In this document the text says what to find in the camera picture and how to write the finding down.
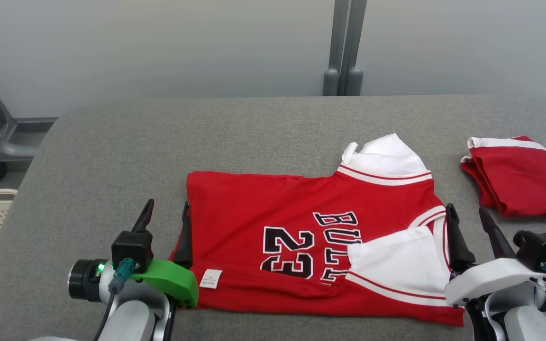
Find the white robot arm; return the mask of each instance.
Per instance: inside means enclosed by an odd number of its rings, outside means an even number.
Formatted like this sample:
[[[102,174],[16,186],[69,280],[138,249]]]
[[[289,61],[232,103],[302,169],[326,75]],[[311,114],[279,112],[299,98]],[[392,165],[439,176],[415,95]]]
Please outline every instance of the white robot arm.
[[[476,265],[455,208],[446,207],[453,270],[446,300],[469,313],[475,341],[546,340],[546,233],[519,231],[516,254],[488,211],[482,207],[479,214],[496,259]]]

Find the white armhole trim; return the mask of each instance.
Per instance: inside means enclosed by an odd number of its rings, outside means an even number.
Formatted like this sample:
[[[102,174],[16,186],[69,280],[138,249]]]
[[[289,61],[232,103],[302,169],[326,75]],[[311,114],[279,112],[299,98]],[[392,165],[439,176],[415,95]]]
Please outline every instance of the white armhole trim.
[[[425,226],[440,216],[446,216],[446,207],[443,207],[442,205],[436,206],[417,216],[416,219],[414,219],[414,221],[408,226],[408,229],[413,229],[414,227],[418,226]]]
[[[435,240],[435,249],[442,270],[450,278],[450,261],[448,258],[448,233],[446,230],[446,215],[436,218],[433,222],[433,239]]]

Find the red jersey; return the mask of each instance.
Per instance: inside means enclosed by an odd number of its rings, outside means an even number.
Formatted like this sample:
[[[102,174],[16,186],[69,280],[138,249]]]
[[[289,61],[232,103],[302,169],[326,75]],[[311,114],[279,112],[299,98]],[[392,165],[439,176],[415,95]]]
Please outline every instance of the red jersey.
[[[461,168],[479,185],[479,204],[500,215],[546,215],[546,148],[528,136],[467,141]]]
[[[414,152],[381,162],[390,142],[410,151],[395,134],[360,153],[352,144],[330,177],[190,173],[191,270],[198,281],[220,270],[200,285],[199,307],[462,326],[444,296],[446,210],[431,172],[407,166]]]

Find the red fabric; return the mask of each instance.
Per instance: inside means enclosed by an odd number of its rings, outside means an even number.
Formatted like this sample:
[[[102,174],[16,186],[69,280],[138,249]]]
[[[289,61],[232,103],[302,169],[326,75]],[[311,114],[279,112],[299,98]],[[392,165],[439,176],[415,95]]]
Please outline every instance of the red fabric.
[[[343,173],[306,178],[291,175],[251,175],[193,172],[187,177],[191,203],[193,267],[197,281],[205,270],[222,270],[216,289],[200,287],[197,308],[230,311],[315,314],[337,316],[412,317],[431,322],[463,325],[463,309],[407,304],[377,294],[345,280],[344,274],[325,282],[325,268],[347,272],[346,255],[335,255],[338,264],[325,263],[326,248],[346,252],[346,245],[330,244],[328,228],[359,229],[367,242],[406,229],[419,215],[438,207],[431,179],[403,186],[367,183]],[[321,226],[314,212],[342,215],[344,223]],[[309,250],[292,252],[282,247],[271,272],[262,266],[271,254],[264,252],[264,227],[282,227],[297,242],[305,231],[314,236]],[[351,237],[337,235],[338,238]],[[301,269],[297,254],[312,257],[309,278],[281,273],[283,261]]]
[[[506,140],[531,142],[527,136]],[[476,146],[461,168],[475,179],[480,205],[501,216],[546,215],[546,150],[520,146]]]

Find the white stripe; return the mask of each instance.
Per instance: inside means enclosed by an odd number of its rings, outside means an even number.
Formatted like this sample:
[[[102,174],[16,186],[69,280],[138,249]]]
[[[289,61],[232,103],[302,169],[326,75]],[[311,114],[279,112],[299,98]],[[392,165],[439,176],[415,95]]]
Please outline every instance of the white stripe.
[[[523,147],[546,151],[542,145],[532,141],[512,140],[510,138],[477,138],[470,137],[466,145],[469,149],[479,147]]]
[[[435,219],[435,222],[433,222],[433,240],[435,241],[435,249],[437,250],[439,263],[442,265],[442,270],[444,270],[449,278],[450,270],[448,269],[448,264],[446,263],[446,257],[444,257],[444,251],[446,251],[446,255],[448,254],[448,238],[446,238],[446,243],[444,244],[445,221],[446,215],[444,214],[443,216]]]
[[[471,153],[468,153],[467,155],[461,158],[461,163],[472,162],[472,161],[473,161],[473,156],[471,155]]]
[[[343,156],[340,157],[341,160],[343,160],[343,163],[351,163],[351,159],[353,158],[353,153],[355,153],[355,149],[357,149],[357,143],[351,142],[349,143],[349,145],[347,145],[347,148],[345,148],[345,151],[343,152]]]
[[[421,176],[418,176],[418,177],[415,177],[415,178],[412,178],[412,179],[401,179],[401,178],[398,178],[398,179],[380,179],[380,178],[376,178],[376,177],[369,177],[368,175],[363,175],[363,174],[360,174],[360,173],[357,173],[357,172],[353,172],[352,170],[344,168],[344,167],[338,167],[337,171],[340,172],[340,173],[343,173],[345,175],[349,175],[349,177],[359,179],[361,181],[366,181],[368,183],[373,183],[373,184],[382,184],[382,185],[385,185],[385,186],[401,186],[401,185],[404,185],[404,184],[418,183],[418,182],[425,181],[425,180],[428,180],[428,179],[433,179],[433,177],[431,177],[431,173],[423,174]]]
[[[425,213],[417,216],[416,219],[414,219],[408,226],[408,228],[412,229],[414,227],[427,225],[440,216],[446,216],[446,207],[436,206],[429,211],[426,211]]]
[[[362,287],[365,287],[366,289],[370,289],[371,291],[381,296],[385,296],[385,297],[391,298],[393,300],[398,300],[401,302],[406,302],[408,304],[429,305],[429,306],[448,306],[446,300],[435,300],[433,298],[410,296],[406,294],[396,293],[395,291],[390,291],[387,289],[383,289],[382,287],[378,287],[377,285],[373,285],[372,283],[365,281],[351,273],[348,273],[345,276],[345,280],[352,281],[353,283],[361,285]]]

